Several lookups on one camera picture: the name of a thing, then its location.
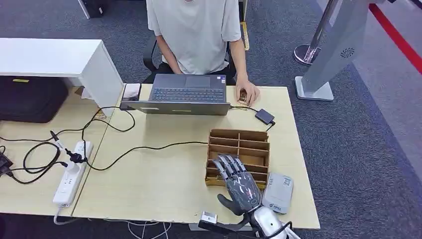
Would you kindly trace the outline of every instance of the laptop keyboard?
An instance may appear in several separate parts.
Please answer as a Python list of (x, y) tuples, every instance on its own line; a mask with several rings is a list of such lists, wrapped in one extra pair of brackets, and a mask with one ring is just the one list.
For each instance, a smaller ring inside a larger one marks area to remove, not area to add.
[(154, 88), (154, 101), (224, 102), (223, 89)]

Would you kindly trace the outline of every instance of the power adapter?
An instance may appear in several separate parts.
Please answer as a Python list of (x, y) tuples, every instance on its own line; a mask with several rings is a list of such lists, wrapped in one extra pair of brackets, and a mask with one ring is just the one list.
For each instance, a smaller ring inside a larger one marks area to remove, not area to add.
[(6, 155), (0, 152), (0, 176), (10, 171), (10, 167), (13, 165)]
[(274, 116), (268, 112), (266, 112), (264, 109), (260, 109), (256, 114), (255, 117), (262, 121), (264, 124), (275, 124), (274, 122)]

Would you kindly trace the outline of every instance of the white t-shirt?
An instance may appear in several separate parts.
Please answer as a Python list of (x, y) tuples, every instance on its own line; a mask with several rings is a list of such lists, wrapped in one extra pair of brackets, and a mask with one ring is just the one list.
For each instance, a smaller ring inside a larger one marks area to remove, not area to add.
[(238, 0), (146, 0), (148, 28), (162, 35), (185, 74), (224, 69), (227, 42), (241, 38)]

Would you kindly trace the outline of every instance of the red stripe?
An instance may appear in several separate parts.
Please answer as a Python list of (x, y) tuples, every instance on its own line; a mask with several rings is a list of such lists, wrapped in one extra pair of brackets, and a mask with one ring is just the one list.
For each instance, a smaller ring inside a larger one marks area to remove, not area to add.
[(374, 14), (375, 18), (381, 24), (385, 32), (390, 36), (393, 42), (403, 52), (412, 65), (422, 74), (422, 58), (415, 50), (408, 44), (408, 42), (400, 35), (394, 28), (383, 12), (374, 3), (369, 4), (369, 10)]

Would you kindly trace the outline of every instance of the black cable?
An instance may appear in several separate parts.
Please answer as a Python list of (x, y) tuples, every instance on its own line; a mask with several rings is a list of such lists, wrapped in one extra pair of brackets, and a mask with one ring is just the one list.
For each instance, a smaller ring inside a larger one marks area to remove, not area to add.
[[(92, 122), (94, 122), (94, 121), (100, 121), (100, 122), (103, 122), (103, 123), (105, 123), (105, 124), (107, 124), (108, 126), (110, 126), (111, 128), (113, 128), (113, 129), (115, 129), (115, 130), (117, 130), (117, 131), (119, 131), (119, 132), (127, 132), (127, 131), (129, 131), (129, 130), (131, 130), (131, 129), (133, 129), (133, 127), (135, 127), (135, 118), (133, 117), (133, 115), (130, 113), (130, 112), (128, 112), (128, 111), (125, 111), (126, 113), (128, 113), (129, 115), (130, 115), (130, 117), (132, 118), (132, 120), (133, 120), (133, 125), (130, 127), (130, 128), (128, 128), (128, 129), (126, 129), (126, 130), (122, 130), (122, 129), (118, 129), (118, 128), (116, 128), (116, 127), (114, 127), (113, 125), (111, 125), (110, 123), (108, 123), (108, 122), (106, 122), (106, 121), (104, 121), (104, 120), (102, 120), (102, 119), (95, 119), (95, 116), (101, 111), (101, 110), (103, 110), (103, 109), (110, 109), (110, 108), (117, 108), (117, 109), (119, 109), (119, 107), (117, 107), (117, 106), (109, 106), (109, 107), (102, 107), (102, 108), (99, 108), (98, 109), (98, 111), (92, 116), (92, 118), (88, 121), (88, 123), (86, 123), (85, 124), (85, 126), (83, 127), (83, 128), (80, 128), (80, 129), (64, 129), (64, 130), (61, 130), (61, 131), (59, 131), (58, 133), (56, 133), (56, 135), (59, 135), (59, 134), (61, 134), (61, 133), (64, 133), (64, 132), (78, 132), (78, 131), (84, 131), (86, 128), (88, 128), (89, 126), (90, 126), (90, 124), (92, 123)], [(50, 138), (48, 138), (48, 139), (45, 139), (45, 140), (39, 140), (39, 139), (7, 139), (7, 138), (3, 138), (3, 137), (1, 137), (0, 136), (0, 139), (2, 139), (2, 140), (4, 140), (4, 141), (10, 141), (10, 142), (19, 142), (19, 141), (32, 141), (32, 142), (46, 142), (46, 141), (50, 141), (50, 140), (52, 140), (53, 139), (53, 137), (50, 137)]]
[(95, 168), (93, 167), (89, 162), (88, 159), (85, 157), (85, 162), (87, 163), (87, 165), (92, 168), (93, 170), (97, 170), (97, 171), (104, 171), (107, 170), (109, 168), (111, 168), (114, 164), (116, 164), (121, 158), (125, 157), (128, 153), (136, 150), (136, 149), (142, 149), (142, 148), (147, 148), (147, 149), (152, 149), (152, 150), (160, 150), (160, 149), (164, 149), (170, 146), (174, 146), (174, 145), (180, 145), (180, 144), (189, 144), (189, 143), (199, 143), (199, 144), (208, 144), (207, 142), (199, 142), (199, 141), (190, 141), (190, 142), (179, 142), (179, 143), (171, 143), (168, 144), (166, 146), (163, 147), (159, 147), (159, 148), (155, 148), (155, 147), (148, 147), (148, 146), (141, 146), (141, 147), (135, 147), (135, 148), (131, 148), (130, 150), (128, 150), (126, 153), (122, 154), (120, 157), (118, 157), (112, 164), (110, 164), (109, 166), (105, 167), (105, 168)]
[(247, 106), (230, 106), (230, 109), (248, 109), (248, 110), (253, 110), (255, 112), (258, 112), (256, 109), (247, 107)]
[[(58, 163), (60, 163), (64, 167), (67, 167), (67, 163), (62, 162), (62, 161), (54, 162), (51, 165), (55, 165), (55, 164), (58, 164)], [(29, 169), (29, 170), (32, 170), (32, 169), (41, 169), (41, 168), (45, 168), (46, 166), (48, 166), (48, 165), (41, 166), (41, 167), (33, 167), (33, 168), (14, 168), (14, 169), (10, 169), (9, 171), (0, 173), (0, 176), (2, 176), (3, 174), (9, 174), (10, 172), (13, 172), (13, 171), (25, 170), (25, 169)]]
[[(115, 129), (115, 130), (117, 130), (117, 131), (119, 131), (119, 132), (127, 132), (127, 131), (129, 131), (129, 130), (131, 130), (131, 129), (133, 129), (134, 127), (135, 127), (135, 118), (133, 117), (133, 115), (130, 113), (130, 112), (128, 112), (128, 111), (125, 111), (125, 112), (127, 112), (129, 115), (130, 115), (130, 117), (132, 118), (132, 120), (133, 120), (133, 124), (132, 124), (132, 126), (130, 127), (130, 128), (128, 128), (128, 129), (119, 129), (119, 128), (116, 128), (116, 127), (114, 127), (113, 125), (111, 125), (110, 123), (108, 123), (108, 122), (106, 122), (106, 121), (104, 121), (104, 120), (101, 120), (101, 119), (95, 119), (95, 116), (101, 111), (101, 110), (103, 110), (103, 109), (110, 109), (110, 108), (117, 108), (117, 109), (119, 109), (119, 107), (116, 107), (116, 106), (111, 106), (111, 107), (102, 107), (102, 108), (100, 108), (100, 109), (98, 109), (98, 111), (92, 116), (92, 118), (84, 125), (84, 127), (83, 128), (81, 128), (81, 129), (64, 129), (64, 130), (61, 130), (61, 131), (59, 131), (57, 134), (55, 134), (56, 136), (57, 135), (59, 135), (59, 134), (61, 134), (61, 133), (64, 133), (64, 132), (70, 132), (70, 131), (73, 131), (73, 132), (75, 132), (75, 131), (82, 131), (82, 140), (84, 141), (84, 144), (85, 144), (85, 150), (86, 150), (86, 141), (84, 140), (84, 134), (85, 134), (85, 129), (86, 128), (88, 128), (89, 126), (90, 126), (90, 124), (92, 123), (92, 122), (94, 122), (94, 121), (100, 121), (100, 122), (103, 122), (103, 123), (105, 123), (107, 126), (109, 126), (109, 127), (111, 127), (111, 128), (113, 128), (113, 129)], [(11, 170), (9, 170), (9, 171), (6, 171), (6, 172), (4, 172), (4, 173), (1, 173), (0, 174), (0, 176), (2, 175), (2, 174), (7, 174), (8, 176), (10, 176), (11, 178), (13, 178), (16, 182), (18, 182), (18, 183), (20, 183), (20, 184), (30, 184), (30, 183), (33, 183), (33, 182), (35, 182), (35, 181), (37, 181), (38, 179), (40, 179), (42, 176), (44, 176), (44, 174), (45, 173), (47, 173), (48, 172), (48, 170), (50, 170), (50, 168), (54, 165), (54, 164), (56, 164), (56, 163), (60, 163), (60, 164), (62, 164), (63, 166), (65, 166), (65, 167), (67, 167), (67, 164), (65, 163), (65, 162), (58, 162), (57, 160), (58, 160), (58, 158), (59, 158), (59, 156), (60, 156), (60, 148), (57, 146), (57, 145), (55, 145), (55, 144), (53, 144), (53, 143), (51, 143), (51, 142), (49, 142), (50, 140), (52, 140), (54, 137), (50, 137), (50, 138), (48, 138), (48, 139), (46, 139), (46, 140), (38, 140), (38, 139), (6, 139), (6, 138), (3, 138), (3, 137), (0, 137), (0, 139), (2, 139), (2, 140), (5, 140), (5, 141), (12, 141), (12, 142), (17, 142), (17, 141), (32, 141), (32, 142), (40, 142), (39, 144), (37, 144), (36, 146), (34, 146), (34, 147), (32, 147), (28, 152), (27, 152), (27, 154), (25, 155), (25, 157), (24, 157), (24, 159), (23, 159), (23, 168), (17, 168), (17, 169), (11, 169)], [(54, 146), (54, 147), (56, 147), (56, 149), (57, 149), (57, 152), (56, 152), (56, 155), (54, 156), (54, 158), (50, 161), (50, 163), (48, 163), (47, 165), (45, 165), (45, 166), (42, 166), (42, 167), (35, 167), (35, 168), (28, 168), (28, 167), (26, 167), (26, 161), (27, 161), (27, 158), (28, 158), (28, 156), (29, 156), (29, 154), (33, 151), (33, 150), (35, 150), (36, 148), (38, 148), (38, 147), (40, 147), (40, 146), (42, 146), (42, 145), (52, 145), (52, 146)], [(23, 181), (21, 181), (21, 180), (19, 180), (19, 179), (17, 179), (14, 175), (13, 175), (13, 171), (15, 171), (15, 170), (25, 170), (27, 173), (30, 173), (30, 174), (37, 174), (37, 173), (41, 173), (38, 177), (36, 177), (35, 179), (33, 179), (33, 180), (30, 180), (30, 181), (27, 181), (27, 182), (23, 182)]]
[(274, 121), (271, 121), (271, 125), (268, 127), (268, 129), (265, 132), (268, 132), (271, 127), (273, 127), (274, 125), (276, 125), (276, 123)]
[[(26, 167), (26, 161), (27, 161), (27, 159), (28, 159), (28, 156), (36, 149), (36, 148), (38, 148), (38, 147), (40, 147), (40, 146), (43, 146), (43, 145), (51, 145), (51, 146), (53, 146), (53, 147), (55, 147), (56, 148), (56, 155), (54, 156), (54, 158), (47, 164), (47, 165), (45, 165), (45, 166), (42, 166), (42, 167), (39, 167), (39, 168), (37, 168), (37, 169), (32, 169), (32, 168), (28, 168), (28, 167)], [(24, 181), (21, 181), (21, 180), (19, 180), (19, 179), (17, 179), (14, 175), (13, 175), (13, 173), (12, 173), (12, 170), (11, 171), (9, 171), (8, 173), (7, 173), (7, 175), (8, 176), (10, 176), (12, 179), (14, 179), (16, 182), (18, 182), (18, 183), (20, 183), (20, 184), (30, 184), (30, 183), (33, 183), (33, 182), (35, 182), (35, 181), (37, 181), (38, 179), (40, 179), (42, 176), (44, 176), (44, 174), (46, 174), (47, 172), (48, 172), (48, 170), (50, 170), (51, 169), (51, 167), (53, 167), (53, 165), (55, 164), (55, 163), (57, 163), (57, 160), (59, 159), (59, 156), (60, 156), (60, 149), (59, 149), (59, 147), (57, 147), (57, 145), (55, 145), (55, 144), (53, 144), (53, 143), (50, 143), (50, 142), (42, 142), (42, 143), (39, 143), (39, 144), (37, 144), (36, 146), (34, 146), (34, 147), (32, 147), (27, 153), (26, 153), (26, 155), (25, 155), (25, 157), (23, 158), (23, 170), (25, 170), (25, 172), (27, 172), (27, 173), (29, 173), (29, 174), (38, 174), (38, 173), (41, 173), (38, 177), (36, 177), (36, 178), (34, 178), (34, 179), (32, 179), (32, 180), (30, 180), (30, 181), (27, 181), (27, 182), (24, 182)]]
[[(280, 229), (278, 229), (274, 234), (272, 234), (270, 236), (263, 237), (263, 238), (258, 238), (258, 239), (270, 239), (270, 238), (273, 238), (276, 235), (280, 234), (282, 231), (284, 231), (284, 229), (286, 229), (287, 226), (290, 226), (290, 229), (291, 229), (292, 226), (293, 226), (292, 222), (287, 222), (286, 224), (284, 224), (284, 226), (280, 227)], [(242, 237), (251, 238), (251, 239), (257, 239), (257, 237), (251, 237), (251, 236), (242, 234), (240, 232), (236, 232), (236, 233), (239, 234)]]

